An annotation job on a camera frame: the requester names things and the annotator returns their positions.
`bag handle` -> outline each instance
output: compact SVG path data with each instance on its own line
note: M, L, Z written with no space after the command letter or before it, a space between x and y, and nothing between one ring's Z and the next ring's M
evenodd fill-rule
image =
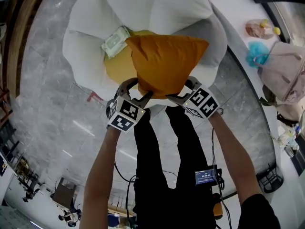
M291 80L289 80L286 76L284 76L284 74L283 74L281 71L276 70L276 69L269 69L269 68L266 67L265 65L256 62L256 59L257 59L258 57L262 57L262 56L266 56L266 55L267 55L267 56L269 56L269 55L272 55L272 56L294 56L294 57L295 57L297 60L299 60L299 61L302 59L302 56L299 55L299 54L297 54L297 53L295 53L295 52L286 52L286 53L281 53L281 54L267 54L267 53L263 53L263 54L260 54L260 55L258 55L258 56L256 56L256 57L254 57L254 59L253 59L253 62L254 62L254 64L255 64L256 66L258 66L258 67L260 67L260 68L263 68L264 70L268 70L268 71L272 71L272 72L278 73L278 74L281 75L282 79L283 79L286 83L290 83Z

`human arm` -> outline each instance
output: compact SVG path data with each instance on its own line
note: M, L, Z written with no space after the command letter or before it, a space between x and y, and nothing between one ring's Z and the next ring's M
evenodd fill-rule
M112 188L116 145L120 131L110 126L85 186L81 229L108 228L108 199Z
M216 132L226 165L236 186L239 203L242 205L250 196L262 194L253 163L246 150L217 112L209 118L209 121Z

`yellow pillow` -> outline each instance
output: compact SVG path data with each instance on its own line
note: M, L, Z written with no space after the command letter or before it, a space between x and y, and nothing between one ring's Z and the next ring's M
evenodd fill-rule
M126 39L139 78L142 95L153 91L153 98L166 99L178 94L198 64L209 43L188 36L144 35Z
M151 31L130 31L129 33L131 36L156 35ZM106 72L108 76L117 84L121 84L130 78L137 77L137 72L134 68L131 55L132 50L129 46L125 47L114 58L109 59L108 56L105 55L104 66Z

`black sleeve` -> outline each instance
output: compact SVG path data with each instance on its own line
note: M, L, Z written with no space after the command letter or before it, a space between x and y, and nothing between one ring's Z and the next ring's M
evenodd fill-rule
M238 229L280 229L280 223L269 202L262 194L247 198L242 204Z

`white table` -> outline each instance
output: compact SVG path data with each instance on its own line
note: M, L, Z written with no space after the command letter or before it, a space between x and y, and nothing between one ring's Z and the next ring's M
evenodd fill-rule
M245 61L248 43L261 41L271 49L274 43L279 41L279 38L274 36L269 40L263 40L250 37L245 31L245 24L251 19L269 19L267 13L260 4L254 3L253 0L211 0L211 2L216 16L224 26L228 38L228 46L242 65L257 96L259 98L264 97L262 90L263 83L257 74L257 69L251 68ZM276 109L264 106L263 109L271 134L278 138ZM280 164L281 150L276 142L274 142L274 150L276 162Z

